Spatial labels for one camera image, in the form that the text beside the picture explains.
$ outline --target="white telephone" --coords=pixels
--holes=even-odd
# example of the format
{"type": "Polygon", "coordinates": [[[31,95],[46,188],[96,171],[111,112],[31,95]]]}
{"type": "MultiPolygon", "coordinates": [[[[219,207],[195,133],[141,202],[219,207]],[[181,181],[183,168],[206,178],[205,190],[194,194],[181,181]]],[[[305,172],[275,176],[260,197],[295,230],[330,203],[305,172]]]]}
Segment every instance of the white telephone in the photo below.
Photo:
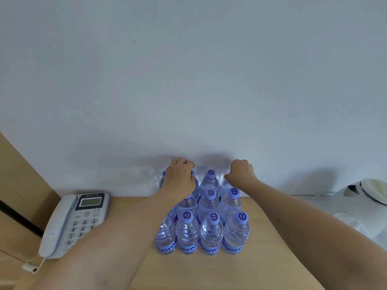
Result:
{"type": "Polygon", "coordinates": [[[42,258],[61,258],[106,217],[109,195],[104,192],[65,195],[56,206],[39,248],[42,258]]]}

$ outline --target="person's left hand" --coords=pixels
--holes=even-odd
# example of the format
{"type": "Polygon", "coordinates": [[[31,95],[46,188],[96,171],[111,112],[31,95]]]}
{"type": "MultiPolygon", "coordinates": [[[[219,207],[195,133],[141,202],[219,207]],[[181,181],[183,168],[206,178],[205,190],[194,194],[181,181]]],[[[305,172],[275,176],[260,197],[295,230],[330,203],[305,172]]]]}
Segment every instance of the person's left hand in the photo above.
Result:
{"type": "Polygon", "coordinates": [[[195,177],[191,175],[195,163],[185,158],[175,159],[167,168],[161,190],[173,194],[176,201],[190,195],[196,187],[195,177]]]}

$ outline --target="blue bottle label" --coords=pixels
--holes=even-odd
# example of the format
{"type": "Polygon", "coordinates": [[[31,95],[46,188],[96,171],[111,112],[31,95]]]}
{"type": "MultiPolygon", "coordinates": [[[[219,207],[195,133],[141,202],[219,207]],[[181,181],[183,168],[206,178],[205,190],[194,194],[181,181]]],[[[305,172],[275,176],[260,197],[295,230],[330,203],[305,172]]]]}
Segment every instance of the blue bottle label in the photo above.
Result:
{"type": "Polygon", "coordinates": [[[172,242],[172,244],[168,246],[156,246],[158,251],[161,253],[168,253],[172,251],[176,247],[177,237],[175,237],[175,240],[172,242]]]}
{"type": "Polygon", "coordinates": [[[240,246],[240,247],[233,247],[233,246],[231,246],[231,245],[229,245],[229,244],[227,243],[227,241],[225,240],[225,238],[223,238],[223,246],[224,246],[225,249],[226,249],[227,251],[229,251],[230,253],[239,253],[239,252],[242,250],[242,248],[244,247],[244,245],[242,245],[242,246],[240,246]]]}
{"type": "Polygon", "coordinates": [[[222,221],[223,225],[226,224],[226,221],[225,221],[222,217],[220,217],[220,220],[222,221]]]}
{"type": "Polygon", "coordinates": [[[179,242],[177,242],[179,244],[179,247],[182,251],[186,252],[186,253],[191,253],[191,252],[194,252],[197,248],[197,244],[198,244],[198,241],[196,241],[196,243],[192,246],[182,246],[179,242]]]}
{"type": "Polygon", "coordinates": [[[203,245],[201,239],[199,239],[199,243],[200,243],[200,247],[201,247],[205,252],[210,253],[210,254],[215,254],[215,253],[217,253],[217,252],[219,251],[220,245],[221,245],[221,244],[219,244],[217,247],[205,247],[205,246],[203,245]]]}

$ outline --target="water bottle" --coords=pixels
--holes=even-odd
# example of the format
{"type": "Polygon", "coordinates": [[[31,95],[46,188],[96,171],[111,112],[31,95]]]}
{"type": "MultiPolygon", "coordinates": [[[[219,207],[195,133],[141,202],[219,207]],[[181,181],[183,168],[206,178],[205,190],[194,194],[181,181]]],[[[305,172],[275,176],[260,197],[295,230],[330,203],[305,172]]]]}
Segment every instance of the water bottle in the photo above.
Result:
{"type": "Polygon", "coordinates": [[[220,201],[219,214],[224,225],[233,215],[241,210],[242,204],[239,193],[239,189],[231,188],[220,201]]]}
{"type": "Polygon", "coordinates": [[[162,254],[169,254],[176,247],[176,227],[170,217],[166,217],[154,239],[156,248],[162,254]]]}
{"type": "Polygon", "coordinates": [[[165,172],[166,170],[164,170],[161,174],[161,180],[159,182],[159,187],[161,188],[162,187],[162,184],[164,183],[164,178],[165,178],[165,172]]]}
{"type": "Polygon", "coordinates": [[[176,205],[177,217],[180,219],[185,211],[191,211],[196,218],[197,214],[197,202],[196,199],[190,194],[184,200],[176,205]]]}
{"type": "Polygon", "coordinates": [[[225,195],[228,193],[228,191],[231,188],[233,188],[232,185],[227,181],[226,178],[224,178],[222,185],[220,185],[220,189],[219,189],[219,201],[221,201],[222,198],[225,197],[225,195]]]}
{"type": "Polygon", "coordinates": [[[219,251],[223,240],[223,224],[220,215],[212,211],[200,226],[199,243],[206,254],[214,255],[219,251]]]}
{"type": "Polygon", "coordinates": [[[185,211],[177,221],[176,237],[183,253],[195,252],[199,241],[199,224],[191,211],[185,211]]]}
{"type": "Polygon", "coordinates": [[[213,190],[207,190],[206,196],[201,198],[197,206],[197,221],[199,224],[211,211],[219,211],[219,200],[213,190]]]}
{"type": "Polygon", "coordinates": [[[175,222],[177,220],[176,206],[174,206],[170,210],[167,216],[171,218],[172,222],[175,222]]]}
{"type": "Polygon", "coordinates": [[[226,223],[223,233],[223,246],[230,254],[239,253],[247,241],[250,233],[249,216],[240,211],[226,223]]]}
{"type": "MultiPolygon", "coordinates": [[[[194,171],[191,171],[191,175],[193,175],[195,177],[195,172],[194,171]]],[[[196,183],[196,187],[195,187],[195,190],[192,192],[192,195],[193,197],[196,199],[196,202],[199,202],[199,198],[200,198],[200,186],[199,186],[199,181],[197,180],[197,178],[195,177],[195,183],[196,183]]]]}
{"type": "Polygon", "coordinates": [[[214,170],[208,170],[206,176],[200,184],[200,197],[206,195],[207,190],[213,190],[216,192],[216,198],[219,197],[219,181],[216,179],[216,173],[214,170]]]}

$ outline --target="wooden table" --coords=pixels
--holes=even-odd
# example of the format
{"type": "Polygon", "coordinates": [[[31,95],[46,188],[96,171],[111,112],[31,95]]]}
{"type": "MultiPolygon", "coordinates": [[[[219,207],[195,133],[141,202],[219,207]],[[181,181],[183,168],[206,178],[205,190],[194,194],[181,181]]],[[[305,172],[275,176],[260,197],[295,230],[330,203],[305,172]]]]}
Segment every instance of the wooden table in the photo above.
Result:
{"type": "MultiPolygon", "coordinates": [[[[107,218],[142,199],[111,198],[107,218]]],[[[130,289],[323,290],[251,198],[242,198],[242,209],[249,215],[250,236],[239,254],[231,255],[222,249],[208,256],[198,248],[185,255],[176,248],[164,256],[152,246],[130,289]]],[[[55,262],[47,260],[37,274],[24,274],[14,290],[30,289],[55,262]]]]}

